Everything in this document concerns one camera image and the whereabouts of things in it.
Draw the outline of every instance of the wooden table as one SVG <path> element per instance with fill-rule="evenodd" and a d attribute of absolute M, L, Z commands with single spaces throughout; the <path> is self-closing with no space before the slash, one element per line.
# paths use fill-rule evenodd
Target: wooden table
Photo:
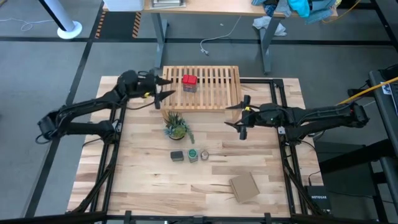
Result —
<path fill-rule="evenodd" d="M 184 14 L 222 14 L 222 15 L 238 15 L 238 16 L 266 16 L 263 6 L 253 6 L 250 0 L 185 0 L 186 7 L 171 8 L 171 9 L 151 9 L 151 0 L 145 0 L 144 10 L 141 12 L 151 13 L 152 22 L 157 38 L 157 55 L 155 60 L 155 67 L 162 66 L 163 49 L 165 44 L 165 36 L 167 31 L 167 20 L 160 18 L 160 13 L 184 13 Z M 293 17 L 298 17 L 296 12 L 292 13 Z M 336 18 L 337 11 L 333 10 L 333 15 L 330 18 Z M 275 12 L 269 23 L 267 32 L 265 29 L 260 30 L 262 64 L 264 73 L 271 72 L 271 57 L 269 53 L 269 45 L 274 37 L 276 28 L 279 22 L 285 16 L 281 12 Z"/>
<path fill-rule="evenodd" d="M 102 77 L 98 96 L 112 89 L 117 77 Z M 285 93 L 289 106 L 304 108 L 299 80 L 285 78 Z M 271 102 L 266 84 L 242 84 L 243 94 L 251 95 L 252 104 Z M 130 107 L 137 107 L 152 99 L 134 99 Z M 280 149 L 275 128 L 248 129 L 248 139 L 240 141 L 236 131 L 223 124 L 230 114 L 183 113 L 193 130 L 196 143 L 189 138 L 173 141 L 163 133 L 162 114 L 154 107 L 127 111 L 108 214 L 212 217 L 290 217 Z M 92 122 L 109 118 L 109 110 L 92 114 Z M 97 138 L 87 136 L 86 141 Z M 75 208 L 94 186 L 102 151 L 97 141 L 83 148 L 68 209 Z M 208 161 L 172 162 L 170 152 L 187 149 L 206 149 Z M 319 171 L 316 152 L 308 145 L 297 146 L 303 184 L 308 175 Z M 229 186 L 229 179 L 243 172 L 252 172 L 260 195 L 239 204 Z M 322 185 L 320 174 L 312 175 L 314 185 Z M 296 210 L 300 207 L 293 187 Z M 99 205 L 103 192 L 100 192 Z"/>

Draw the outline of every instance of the cardboard box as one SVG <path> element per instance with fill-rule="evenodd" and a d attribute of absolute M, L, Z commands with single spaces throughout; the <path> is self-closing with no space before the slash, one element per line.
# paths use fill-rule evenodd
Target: cardboard box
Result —
<path fill-rule="evenodd" d="M 259 188 L 250 172 L 234 177 L 230 179 L 229 182 L 231 183 L 236 200 L 239 203 L 245 202 L 260 194 Z"/>

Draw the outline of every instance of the wooden slatted tray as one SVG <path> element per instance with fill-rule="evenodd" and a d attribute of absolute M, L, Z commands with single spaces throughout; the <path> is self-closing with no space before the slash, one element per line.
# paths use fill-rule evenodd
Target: wooden slatted tray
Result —
<path fill-rule="evenodd" d="M 197 92 L 183 91 L 182 77 L 198 77 Z M 164 110 L 178 112 L 223 112 L 241 101 L 238 66 L 165 66 L 163 78 L 173 80 L 164 91 L 176 92 L 163 102 Z"/>

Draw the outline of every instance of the small plant pot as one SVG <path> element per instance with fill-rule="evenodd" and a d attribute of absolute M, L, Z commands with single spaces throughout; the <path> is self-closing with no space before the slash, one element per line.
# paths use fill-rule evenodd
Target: small plant pot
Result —
<path fill-rule="evenodd" d="M 169 136 L 170 139 L 173 139 L 173 140 L 175 140 L 175 141 L 179 141 L 179 140 L 183 139 L 184 137 L 185 137 L 185 135 L 182 136 L 182 137 L 180 137 L 180 138 L 175 138 L 175 137 L 173 137 L 173 136 Z"/>

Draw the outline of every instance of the potted plant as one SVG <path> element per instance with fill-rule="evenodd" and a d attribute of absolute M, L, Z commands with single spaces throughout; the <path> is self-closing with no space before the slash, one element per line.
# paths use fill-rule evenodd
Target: potted plant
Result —
<path fill-rule="evenodd" d="M 185 137 L 186 134 L 189 135 L 192 144 L 195 143 L 195 138 L 193 137 L 192 130 L 189 128 L 189 125 L 182 118 L 180 113 L 176 113 L 173 111 L 169 111 L 167 113 L 167 118 L 164 119 L 166 122 L 166 128 L 164 129 L 164 133 L 173 140 L 181 140 Z"/>

